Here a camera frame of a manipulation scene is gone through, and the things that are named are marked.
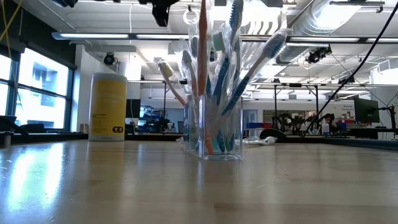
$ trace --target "wooden table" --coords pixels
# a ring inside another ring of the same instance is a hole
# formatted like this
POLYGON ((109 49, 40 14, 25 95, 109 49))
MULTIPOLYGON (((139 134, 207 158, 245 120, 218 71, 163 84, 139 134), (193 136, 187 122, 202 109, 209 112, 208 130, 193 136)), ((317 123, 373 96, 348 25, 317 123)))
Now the wooden table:
POLYGON ((323 144, 201 161, 175 142, 0 149, 0 223, 398 223, 398 154, 323 144))

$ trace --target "toothbrush holder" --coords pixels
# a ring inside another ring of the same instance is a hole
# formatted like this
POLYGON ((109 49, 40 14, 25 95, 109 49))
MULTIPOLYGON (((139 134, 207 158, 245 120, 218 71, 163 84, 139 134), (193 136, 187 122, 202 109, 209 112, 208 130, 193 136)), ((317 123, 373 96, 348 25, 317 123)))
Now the toothbrush holder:
POLYGON ((184 119, 184 143, 187 153, 204 160, 242 159, 242 99, 239 98, 230 114, 223 118, 220 117, 221 108, 222 106, 216 104, 214 96, 188 98, 184 119), (210 137, 210 141, 205 142, 206 137, 210 137))

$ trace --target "window frame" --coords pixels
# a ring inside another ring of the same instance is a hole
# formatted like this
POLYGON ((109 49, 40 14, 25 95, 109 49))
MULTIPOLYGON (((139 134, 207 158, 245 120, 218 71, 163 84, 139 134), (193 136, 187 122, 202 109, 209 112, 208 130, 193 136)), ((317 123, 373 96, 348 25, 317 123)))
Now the window frame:
MULTIPOLYGON (((44 54, 29 48, 30 50, 45 56, 44 54)), ((5 55, 4 52, 0 51, 0 54, 9 58, 8 55, 5 55)), ((11 69, 10 69, 10 77, 9 80, 4 80, 0 78, 0 83, 7 84, 8 85, 8 95, 7 95, 7 104, 6 104, 6 115, 9 116, 15 116, 16 114, 16 108, 17 108, 17 97, 18 97, 18 89, 25 89, 29 90, 35 93, 40 93, 40 94, 45 94, 48 96, 53 96, 53 97, 58 97, 58 98, 63 98, 65 99, 65 112, 64 112, 64 119, 63 119, 63 128, 45 128, 45 130, 48 131, 70 131, 70 121, 71 121, 71 115, 72 115, 72 94, 73 94, 73 79, 75 76, 75 69, 71 68, 64 63, 60 63, 63 66, 66 66, 68 68, 68 81, 67 81, 67 94, 61 95, 52 91, 32 87, 29 85, 21 84, 19 83, 19 71, 20 71, 20 66, 21 66, 21 54, 17 55, 17 58, 15 55, 12 55, 11 58, 11 69)))

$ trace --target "yellow cable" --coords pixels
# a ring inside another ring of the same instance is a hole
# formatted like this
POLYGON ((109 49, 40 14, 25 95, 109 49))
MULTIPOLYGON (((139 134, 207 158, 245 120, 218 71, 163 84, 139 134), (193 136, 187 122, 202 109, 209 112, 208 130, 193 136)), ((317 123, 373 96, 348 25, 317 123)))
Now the yellow cable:
POLYGON ((23 2, 23 0, 19 0, 17 9, 16 9, 15 12, 13 13, 13 15, 11 16, 10 21, 8 22, 8 24, 7 24, 6 28, 5 28, 5 30, 3 31, 3 33, 2 33, 1 36, 0 36, 0 42, 2 41, 2 38, 4 37, 4 35, 6 34, 6 32, 8 31, 8 28, 10 28, 11 23, 14 21, 15 16, 17 15, 17 12, 18 12, 19 8, 21 7, 22 2, 23 2))
MULTIPOLYGON (((2 2, 2 19, 4 21, 4 27, 7 26, 7 19, 6 19, 6 2, 2 2)), ((8 39, 8 31, 6 31, 6 39, 7 39, 7 48, 8 48, 8 57, 11 58, 11 49, 10 49, 10 41, 8 39)))

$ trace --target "computer monitor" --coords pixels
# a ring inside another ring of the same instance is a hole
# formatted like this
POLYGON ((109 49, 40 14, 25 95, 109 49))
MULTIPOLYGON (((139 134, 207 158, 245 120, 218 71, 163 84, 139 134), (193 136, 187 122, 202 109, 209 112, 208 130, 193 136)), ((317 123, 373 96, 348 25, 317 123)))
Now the computer monitor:
POLYGON ((360 123, 379 123, 379 102, 374 100, 354 99, 355 121, 360 123))
POLYGON ((126 118, 139 118, 141 100, 127 100, 126 118))

